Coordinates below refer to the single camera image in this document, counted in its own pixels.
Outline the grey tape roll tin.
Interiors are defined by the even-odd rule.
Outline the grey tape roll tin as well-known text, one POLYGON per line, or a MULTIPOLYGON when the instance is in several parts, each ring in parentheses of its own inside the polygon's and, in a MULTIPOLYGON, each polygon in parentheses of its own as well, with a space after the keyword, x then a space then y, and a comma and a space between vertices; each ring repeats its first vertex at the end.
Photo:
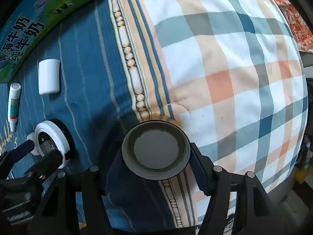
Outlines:
POLYGON ((143 179, 160 181, 185 169, 191 157, 191 143, 175 124, 148 120, 125 135, 121 154, 131 172, 143 179))

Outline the plaid checked quilt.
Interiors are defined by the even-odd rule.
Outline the plaid checked quilt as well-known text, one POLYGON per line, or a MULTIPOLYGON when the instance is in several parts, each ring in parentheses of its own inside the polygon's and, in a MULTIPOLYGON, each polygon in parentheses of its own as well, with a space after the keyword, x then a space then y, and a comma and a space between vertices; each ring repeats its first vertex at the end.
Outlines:
POLYGON ((176 120, 203 155, 253 171, 267 192, 291 173, 307 123, 301 58, 273 0, 108 0, 138 120, 176 120))

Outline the small white cylinder bottle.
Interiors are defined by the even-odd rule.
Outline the small white cylinder bottle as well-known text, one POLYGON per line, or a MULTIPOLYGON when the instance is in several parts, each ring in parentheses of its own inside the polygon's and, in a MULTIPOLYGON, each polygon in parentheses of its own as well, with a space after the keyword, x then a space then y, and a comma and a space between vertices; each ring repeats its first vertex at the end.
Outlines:
POLYGON ((39 62, 38 88, 40 95, 59 92, 59 69, 60 61, 57 59, 48 59, 39 62))

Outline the white green tube bottle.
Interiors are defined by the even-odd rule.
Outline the white green tube bottle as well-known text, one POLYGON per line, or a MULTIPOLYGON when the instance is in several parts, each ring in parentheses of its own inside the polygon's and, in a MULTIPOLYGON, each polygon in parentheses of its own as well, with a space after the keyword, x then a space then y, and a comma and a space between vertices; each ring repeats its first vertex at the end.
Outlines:
POLYGON ((8 97, 8 122, 10 125, 11 132, 15 132, 17 124, 20 95, 21 95, 21 85, 19 83, 12 83, 10 86, 8 97))

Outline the white round black-top compact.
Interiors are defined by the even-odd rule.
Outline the white round black-top compact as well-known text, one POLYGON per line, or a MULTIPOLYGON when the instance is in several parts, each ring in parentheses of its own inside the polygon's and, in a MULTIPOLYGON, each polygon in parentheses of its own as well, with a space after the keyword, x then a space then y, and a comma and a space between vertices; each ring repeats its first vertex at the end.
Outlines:
POLYGON ((32 155, 44 157, 52 150, 58 150, 63 157, 59 169, 68 165, 75 151, 75 143, 71 133, 66 125, 57 118, 39 123, 26 140, 32 140, 34 143, 32 155))

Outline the blue striped bed cover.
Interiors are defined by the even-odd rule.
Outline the blue striped bed cover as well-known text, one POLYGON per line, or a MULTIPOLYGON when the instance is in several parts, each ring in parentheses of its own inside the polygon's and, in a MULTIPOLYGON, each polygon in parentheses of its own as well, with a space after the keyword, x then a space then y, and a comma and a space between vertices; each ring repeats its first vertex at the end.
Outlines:
MULTIPOLYGON (((10 86, 1 85, 1 151, 22 144, 40 122, 57 118, 71 133, 75 152, 68 174, 102 166, 138 122, 116 44, 108 0, 92 0, 58 23, 32 50, 14 81, 21 85, 16 132, 7 121, 10 86), (60 61, 59 92, 39 94, 40 61, 60 61)), ((196 223, 191 175, 186 168, 169 181, 135 175, 103 198, 113 228, 128 232, 169 230, 196 223)))

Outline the open cardboard milk box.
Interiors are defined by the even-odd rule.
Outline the open cardboard milk box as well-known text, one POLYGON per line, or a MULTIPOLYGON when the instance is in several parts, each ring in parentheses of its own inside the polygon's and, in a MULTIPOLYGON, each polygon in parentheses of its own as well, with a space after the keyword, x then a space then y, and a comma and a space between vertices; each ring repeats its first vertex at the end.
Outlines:
POLYGON ((23 0, 1 28, 1 83, 12 80, 36 44, 90 0, 23 0))

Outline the orange white floral cloth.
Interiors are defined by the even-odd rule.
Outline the orange white floral cloth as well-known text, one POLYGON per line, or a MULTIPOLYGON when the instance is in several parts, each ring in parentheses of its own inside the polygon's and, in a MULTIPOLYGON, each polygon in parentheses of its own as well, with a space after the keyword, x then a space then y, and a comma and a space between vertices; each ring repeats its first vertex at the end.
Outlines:
POLYGON ((312 53, 313 36, 304 19, 289 0, 274 0, 282 11, 296 41, 298 50, 312 53))

